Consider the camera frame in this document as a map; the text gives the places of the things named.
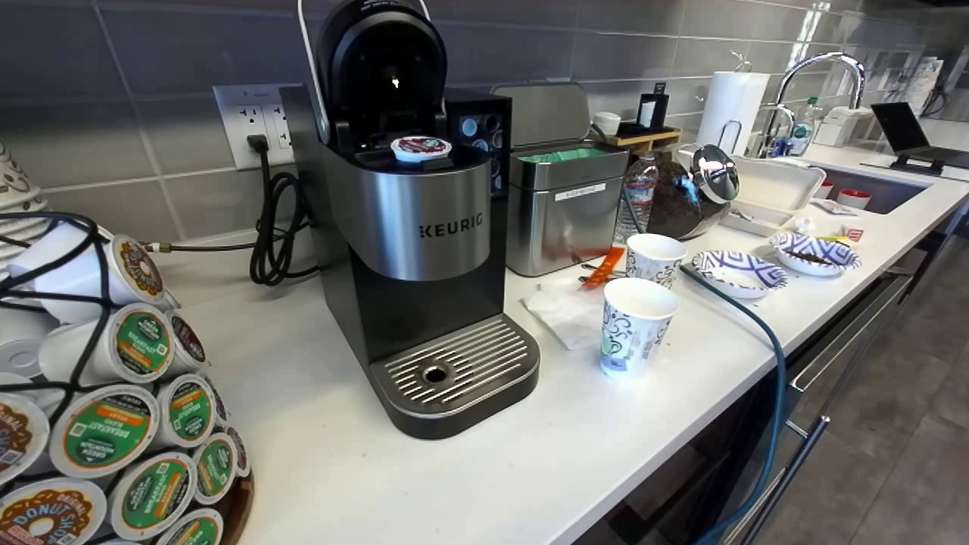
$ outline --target coffee maker lid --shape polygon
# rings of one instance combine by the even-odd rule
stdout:
[[[329,119],[352,125],[378,125],[388,114],[420,119],[446,97],[446,41],[408,5],[345,3],[324,26],[319,62]]]

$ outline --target faucet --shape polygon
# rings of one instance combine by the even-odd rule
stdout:
[[[785,97],[787,97],[787,88],[791,88],[794,74],[800,74],[805,65],[833,62],[833,61],[840,61],[840,62],[845,62],[850,68],[848,110],[860,106],[860,97],[866,92],[866,65],[856,58],[848,58],[845,50],[824,50],[824,54],[796,61],[791,68],[785,68],[778,93],[776,93],[776,106],[765,114],[759,158],[771,153],[770,146],[771,146],[778,111],[785,110]]]

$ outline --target keurig logo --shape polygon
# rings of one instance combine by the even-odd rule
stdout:
[[[477,229],[482,225],[486,225],[482,211],[477,211],[477,216],[446,221],[446,225],[420,225],[419,229],[420,229],[420,239],[441,239],[441,237],[457,237],[457,233]]]

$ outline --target counter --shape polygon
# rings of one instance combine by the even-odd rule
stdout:
[[[800,346],[931,233],[969,184],[935,179],[866,229],[860,266],[796,279],[753,303],[785,348]],[[805,209],[833,229],[843,217]],[[700,248],[753,248],[711,229]],[[509,276],[507,312],[541,348],[540,387],[478,428],[420,443],[390,428],[326,312],[321,280],[255,286],[246,255],[160,261],[205,338],[213,376],[253,448],[255,508],[242,543],[574,543],[771,365],[743,314],[679,279],[681,307],[638,382],[611,382],[593,348],[564,350],[522,304],[537,280]],[[577,269],[541,280],[577,279]]]

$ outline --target keurig coffee maker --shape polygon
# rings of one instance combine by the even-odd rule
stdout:
[[[329,312],[390,420],[454,435],[540,378],[537,341],[504,314],[507,186],[477,138],[451,136],[447,54],[424,3],[350,0],[305,54],[312,100],[284,106],[333,261]],[[401,143],[437,153],[398,158]]]

